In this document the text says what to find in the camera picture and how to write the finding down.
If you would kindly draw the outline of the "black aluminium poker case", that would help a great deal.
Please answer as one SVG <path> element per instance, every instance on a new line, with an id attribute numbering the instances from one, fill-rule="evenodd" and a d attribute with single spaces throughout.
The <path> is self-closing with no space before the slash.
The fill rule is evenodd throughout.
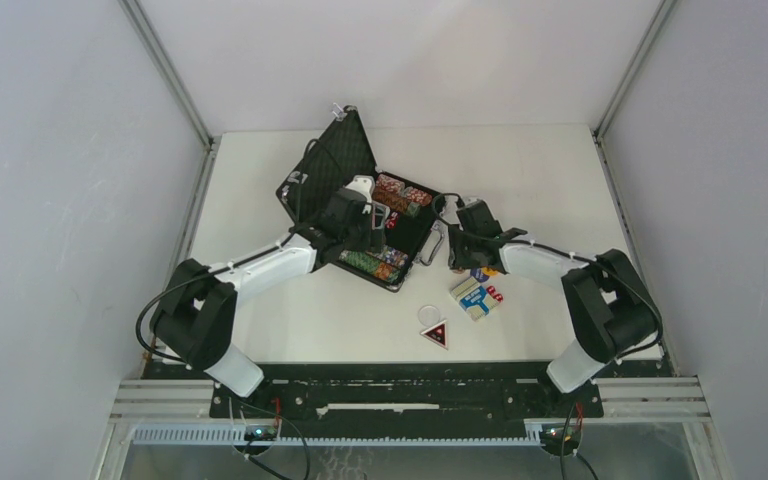
<path id="1" fill-rule="evenodd" d="M 292 233 L 314 248 L 315 270 L 334 265 L 398 292 L 414 265 L 430 264 L 429 238 L 445 238 L 431 205 L 437 193 L 378 166 L 356 107 L 332 114 L 275 196 Z"/>

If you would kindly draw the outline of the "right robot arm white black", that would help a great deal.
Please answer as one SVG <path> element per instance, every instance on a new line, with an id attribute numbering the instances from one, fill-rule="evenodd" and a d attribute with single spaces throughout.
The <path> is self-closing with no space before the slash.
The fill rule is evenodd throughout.
<path id="1" fill-rule="evenodd" d="M 544 412 L 565 415 L 577 389 L 609 364 L 662 341 L 660 311 L 626 253 L 561 250 L 523 229 L 503 229 L 483 200 L 454 199 L 457 220 L 446 225 L 451 270 L 489 268 L 551 287 L 566 301 L 574 339 L 546 367 L 537 391 Z"/>

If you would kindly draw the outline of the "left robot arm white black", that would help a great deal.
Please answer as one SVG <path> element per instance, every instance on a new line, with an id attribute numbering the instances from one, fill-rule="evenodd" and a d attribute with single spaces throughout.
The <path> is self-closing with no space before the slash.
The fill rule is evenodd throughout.
<path id="1" fill-rule="evenodd" d="M 166 359 L 206 373 L 234 393 L 250 417 L 271 407 L 263 370 L 233 342 L 239 306 L 290 279 L 336 262 L 345 251 L 367 251 L 383 240 L 389 210 L 373 200 L 375 181 L 358 175 L 338 188 L 325 206 L 288 235 L 257 252 L 225 263 L 187 259 L 163 292 L 138 316 L 170 348 Z"/>

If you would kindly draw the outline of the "red playing card deck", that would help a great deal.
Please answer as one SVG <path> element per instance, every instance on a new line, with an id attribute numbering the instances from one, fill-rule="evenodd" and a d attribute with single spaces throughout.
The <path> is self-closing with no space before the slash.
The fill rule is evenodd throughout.
<path id="1" fill-rule="evenodd" d="M 383 230 L 390 216 L 390 208 L 380 203 L 372 204 L 372 229 Z"/>

